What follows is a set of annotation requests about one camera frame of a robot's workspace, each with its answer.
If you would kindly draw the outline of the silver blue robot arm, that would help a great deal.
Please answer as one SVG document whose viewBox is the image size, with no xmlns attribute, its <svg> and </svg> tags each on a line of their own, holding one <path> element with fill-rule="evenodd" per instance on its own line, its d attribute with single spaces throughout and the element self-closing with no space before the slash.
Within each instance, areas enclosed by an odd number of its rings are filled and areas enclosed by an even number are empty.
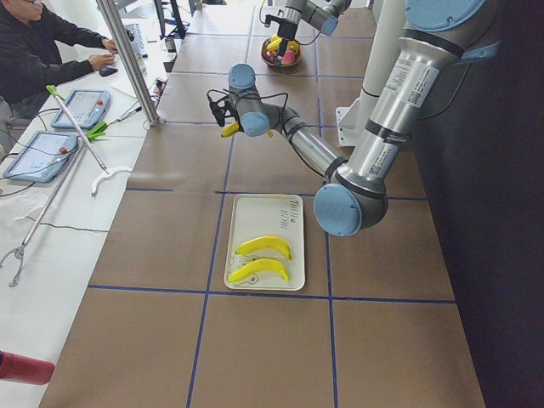
<svg viewBox="0 0 544 408">
<path fill-rule="evenodd" d="M 287 50 L 290 43 L 303 45 L 297 39 L 297 31 L 300 23 L 304 21 L 317 30 L 317 38 L 320 34 L 330 36 L 337 28 L 339 17 L 351 6 L 351 1 L 326 1 L 325 6 L 320 6 L 314 1 L 286 1 L 276 15 L 267 14 L 265 25 L 272 21 L 278 25 L 276 35 L 279 38 L 279 46 L 276 50 L 274 65 L 281 66 L 288 61 Z"/>
<path fill-rule="evenodd" d="M 499 1 L 383 2 L 360 96 L 337 114 L 338 131 L 356 142 L 350 157 L 314 135 L 293 108 L 265 103 L 249 65 L 230 69 L 227 109 L 249 136 L 282 133 L 325 179 L 314 198 L 320 227 L 354 235 L 385 216 L 384 180 L 440 72 L 496 54 L 501 11 Z"/>
</svg>

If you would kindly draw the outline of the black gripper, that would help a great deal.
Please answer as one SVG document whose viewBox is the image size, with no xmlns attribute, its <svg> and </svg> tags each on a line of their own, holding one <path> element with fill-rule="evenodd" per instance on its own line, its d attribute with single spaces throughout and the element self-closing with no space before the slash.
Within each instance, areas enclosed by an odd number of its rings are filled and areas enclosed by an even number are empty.
<svg viewBox="0 0 544 408">
<path fill-rule="evenodd" d="M 288 50 L 287 39 L 294 39 L 298 30 L 299 12 L 288 12 L 278 15 L 278 31 L 277 35 L 281 37 L 280 45 L 277 50 L 277 60 L 280 65 L 290 63 L 290 51 Z"/>
</svg>

